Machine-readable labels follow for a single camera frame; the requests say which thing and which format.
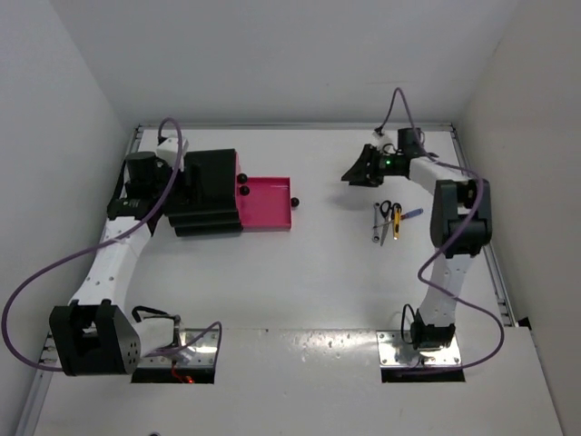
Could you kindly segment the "black handled scissors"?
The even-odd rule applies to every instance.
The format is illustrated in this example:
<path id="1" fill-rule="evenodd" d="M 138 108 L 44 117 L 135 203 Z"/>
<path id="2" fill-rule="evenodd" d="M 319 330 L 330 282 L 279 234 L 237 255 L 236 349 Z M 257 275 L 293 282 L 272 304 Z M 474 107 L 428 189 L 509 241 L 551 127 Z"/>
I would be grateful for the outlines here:
<path id="1" fill-rule="evenodd" d="M 391 210 L 392 210 L 393 204 L 394 203 L 392 201 L 389 201 L 389 200 L 386 200 L 380 204 L 379 212 L 380 212 L 384 222 L 391 220 Z M 392 230 L 392 224 L 389 224 L 389 225 L 382 227 L 381 234 L 380 234 L 380 240 L 379 240 L 380 245 L 383 245 L 385 243 L 389 229 Z"/>

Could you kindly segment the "pink top drawer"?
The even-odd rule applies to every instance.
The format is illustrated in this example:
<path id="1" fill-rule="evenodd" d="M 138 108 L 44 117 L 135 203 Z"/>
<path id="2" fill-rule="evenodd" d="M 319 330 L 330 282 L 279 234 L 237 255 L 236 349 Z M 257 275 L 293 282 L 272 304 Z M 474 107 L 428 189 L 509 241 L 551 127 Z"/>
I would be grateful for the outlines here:
<path id="1" fill-rule="evenodd" d="M 239 215 L 244 232 L 283 232 L 292 227 L 292 210 L 295 202 L 291 195 L 291 179 L 287 176 L 250 176 L 240 164 L 240 155 L 235 164 L 235 203 L 237 175 L 245 173 L 251 192 L 247 198 L 245 213 Z"/>

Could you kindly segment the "black drawer cabinet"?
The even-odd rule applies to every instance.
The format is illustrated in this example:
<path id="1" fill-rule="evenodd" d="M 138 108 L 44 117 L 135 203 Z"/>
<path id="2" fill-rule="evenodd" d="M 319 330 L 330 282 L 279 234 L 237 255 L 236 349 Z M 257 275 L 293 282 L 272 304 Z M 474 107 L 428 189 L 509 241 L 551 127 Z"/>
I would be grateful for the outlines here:
<path id="1" fill-rule="evenodd" d="M 233 149 L 220 149 L 188 152 L 185 155 L 202 159 L 202 179 L 209 211 L 165 213 L 178 237 L 242 231 L 235 203 L 235 154 Z"/>

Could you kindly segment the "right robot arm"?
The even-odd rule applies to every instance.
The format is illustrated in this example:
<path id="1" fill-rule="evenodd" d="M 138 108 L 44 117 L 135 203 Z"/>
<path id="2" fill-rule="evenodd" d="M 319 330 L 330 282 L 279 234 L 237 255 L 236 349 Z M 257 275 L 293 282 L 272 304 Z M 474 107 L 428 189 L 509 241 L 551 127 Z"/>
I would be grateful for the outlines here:
<path id="1" fill-rule="evenodd" d="M 468 267 L 491 241 L 490 185 L 426 151 L 418 128 L 400 129 L 396 142 L 380 127 L 373 135 L 374 143 L 364 145 L 341 179 L 351 186 L 379 187 L 388 176 L 402 176 L 431 194 L 429 236 L 435 252 L 424 266 L 432 273 L 425 281 L 426 296 L 413 313 L 409 345 L 416 350 L 448 346 Z"/>

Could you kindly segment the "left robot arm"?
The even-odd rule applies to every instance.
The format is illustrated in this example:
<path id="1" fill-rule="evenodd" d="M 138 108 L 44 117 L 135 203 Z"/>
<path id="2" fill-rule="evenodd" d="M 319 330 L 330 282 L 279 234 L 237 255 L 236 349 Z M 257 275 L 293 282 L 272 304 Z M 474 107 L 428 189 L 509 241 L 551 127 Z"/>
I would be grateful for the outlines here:
<path id="1" fill-rule="evenodd" d="M 52 309 L 49 325 L 63 371 L 68 376 L 132 374 L 141 360 L 183 361 L 179 318 L 155 311 L 135 320 L 125 309 L 137 261 L 161 216 L 155 204 L 172 169 L 154 152 L 124 160 L 126 195 L 112 199 L 98 249 L 84 283 L 66 305 Z"/>

